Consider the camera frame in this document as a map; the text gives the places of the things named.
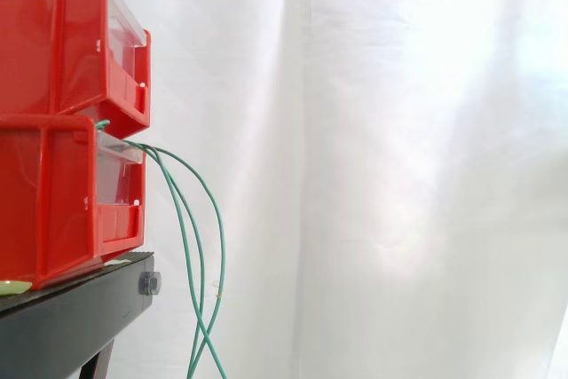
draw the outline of green wire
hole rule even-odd
[[[210,338],[209,338],[209,331],[207,328],[205,328],[205,324],[203,322],[203,317],[201,316],[201,312],[200,312],[200,308],[197,304],[197,297],[195,296],[195,288],[194,288],[194,284],[193,284],[193,269],[192,269],[192,265],[191,265],[191,257],[190,257],[190,253],[189,253],[189,245],[187,243],[187,235],[185,232],[185,222],[184,222],[184,217],[183,217],[183,213],[181,211],[181,207],[179,206],[179,200],[176,196],[175,190],[174,190],[174,186],[172,184],[171,178],[170,178],[170,173],[168,172],[168,170],[166,169],[165,165],[162,162],[162,158],[160,156],[160,154],[158,153],[157,148],[154,148],[153,146],[148,146],[146,144],[136,144],[136,143],[132,143],[130,141],[126,141],[129,142],[131,145],[136,146],[138,148],[143,149],[145,152],[151,151],[154,156],[155,156],[155,160],[158,162],[158,165],[160,166],[160,169],[162,169],[162,173],[164,175],[164,177],[166,178],[166,181],[168,183],[168,188],[170,189],[171,192],[171,196],[173,198],[174,201],[174,205],[176,206],[176,212],[177,212],[177,217],[179,219],[179,224],[180,224],[180,228],[181,228],[181,233],[182,233],[182,238],[183,238],[183,242],[184,242],[184,251],[185,251],[185,264],[187,267],[187,279],[189,281],[189,291],[192,297],[192,304],[193,304],[193,309],[195,310],[195,315],[197,316],[197,322],[198,325],[201,329],[201,332],[203,333],[203,342],[201,343],[201,348],[200,351],[198,352],[198,356],[196,357],[196,360],[199,359],[199,356],[201,355],[202,352],[202,348],[204,347],[204,344],[207,343],[207,346],[209,347],[209,350],[211,351],[211,356],[213,357],[213,360],[215,361],[215,363],[217,364],[217,369],[219,370],[219,373],[221,374],[221,376],[226,379],[226,374],[225,371],[223,370],[223,366],[221,365],[221,361],[219,360],[218,356],[217,356],[217,352],[215,351],[215,347],[213,346],[213,343],[211,342]],[[189,166],[187,163],[181,161],[188,169],[191,168],[191,166]],[[193,174],[195,174],[195,176],[200,179],[201,177],[199,176],[199,174],[197,174],[196,171],[193,170],[193,168],[190,169]],[[218,207],[217,204],[214,203],[214,207],[217,211]],[[225,263],[222,262],[222,278],[225,277]],[[219,283],[219,295],[221,295],[221,290],[222,290],[222,285],[221,283]],[[216,304],[216,311],[218,311],[218,306],[219,304],[219,300],[217,300],[217,304]],[[190,363],[190,372],[188,373],[189,377],[193,376],[193,372],[196,368],[197,364],[191,364]]]
[[[219,278],[219,291],[218,291],[218,294],[217,294],[217,302],[215,303],[215,309],[213,311],[213,314],[211,315],[211,321],[209,322],[209,326],[207,327],[207,333],[209,334],[211,332],[211,329],[215,325],[215,320],[217,319],[217,314],[219,312],[219,307],[221,305],[221,297],[223,296],[223,287],[224,287],[224,284],[225,284],[225,258],[226,258],[226,254],[225,254],[225,230],[224,230],[224,227],[223,227],[223,219],[221,218],[221,210],[219,209],[217,202],[215,201],[215,197],[213,197],[213,194],[211,193],[211,191],[207,187],[205,180],[201,177],[201,175],[197,172],[197,170],[195,170],[191,165],[189,165],[182,158],[180,158],[177,155],[169,152],[168,150],[164,150],[163,148],[159,148],[159,147],[156,147],[155,149],[156,149],[156,151],[159,151],[160,153],[164,153],[164,154],[168,155],[169,157],[172,157],[173,159],[177,160],[178,162],[183,164],[186,168],[188,168],[195,175],[195,177],[200,181],[201,186],[203,187],[203,189],[207,193],[207,196],[210,198],[211,203],[213,204],[213,208],[215,209],[215,213],[217,215],[217,222],[219,224],[219,234],[220,234],[220,239],[221,239],[221,274],[220,274],[220,278]],[[203,353],[203,349],[205,348],[205,343],[206,343],[205,339],[201,341],[201,345],[200,345],[199,351],[197,352],[197,356],[195,357],[195,360],[190,363],[190,375],[189,375],[190,378],[192,378],[194,373],[195,373],[195,369],[197,368],[197,364],[199,363],[201,354]]]
[[[154,156],[154,153],[152,153],[149,150],[146,150],[141,145],[136,144],[136,147],[145,151],[150,157],[152,157],[152,159],[154,159],[155,162],[158,162],[158,159],[157,159],[157,157]],[[203,246],[201,245],[201,237],[199,235],[199,231],[197,229],[197,224],[195,222],[195,219],[192,215],[192,211],[189,208],[189,204],[187,203],[187,200],[185,199],[184,194],[179,189],[178,184],[176,183],[174,178],[171,176],[171,173],[169,171],[168,171],[168,174],[170,175],[171,183],[174,185],[174,188],[176,190],[177,195],[181,199],[182,203],[184,203],[185,211],[189,215],[189,218],[192,222],[193,232],[195,233],[195,240],[197,241],[197,249],[199,251],[199,260],[200,260],[200,268],[201,268],[201,288],[200,288],[199,312],[202,316],[203,315],[203,307],[205,305],[205,256],[203,254]],[[192,364],[193,364],[193,360],[195,359],[195,351],[197,350],[197,343],[199,342],[199,332],[200,332],[199,323],[197,323],[195,325],[195,333],[194,333],[194,336],[193,336],[192,356],[190,358],[189,368],[187,369],[187,376],[188,377],[191,377],[190,371],[191,371],[191,367],[192,367]]]
[[[110,120],[101,120],[100,122],[97,122],[97,124],[95,124],[95,129],[96,130],[105,129],[105,127],[108,126],[109,124]]]

